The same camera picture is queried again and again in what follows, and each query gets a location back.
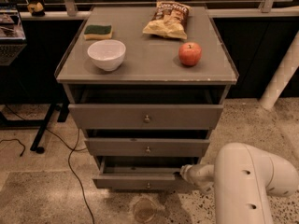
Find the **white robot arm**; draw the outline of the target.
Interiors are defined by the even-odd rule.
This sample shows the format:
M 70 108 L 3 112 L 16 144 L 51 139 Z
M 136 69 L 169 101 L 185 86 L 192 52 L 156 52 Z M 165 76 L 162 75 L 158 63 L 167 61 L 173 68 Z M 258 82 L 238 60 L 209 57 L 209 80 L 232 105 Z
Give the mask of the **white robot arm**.
M 289 161 L 243 143 L 223 146 L 212 165 L 182 166 L 180 175 L 214 194 L 216 224 L 274 224 L 268 198 L 289 197 L 299 187 Z

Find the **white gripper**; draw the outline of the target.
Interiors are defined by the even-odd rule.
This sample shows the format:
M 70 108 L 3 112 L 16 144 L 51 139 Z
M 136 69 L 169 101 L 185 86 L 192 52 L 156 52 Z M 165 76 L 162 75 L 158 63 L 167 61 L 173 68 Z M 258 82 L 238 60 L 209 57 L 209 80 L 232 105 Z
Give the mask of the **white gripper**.
M 214 184 L 214 166 L 211 164 L 184 165 L 180 168 L 181 177 L 197 187 L 203 194 L 211 194 Z

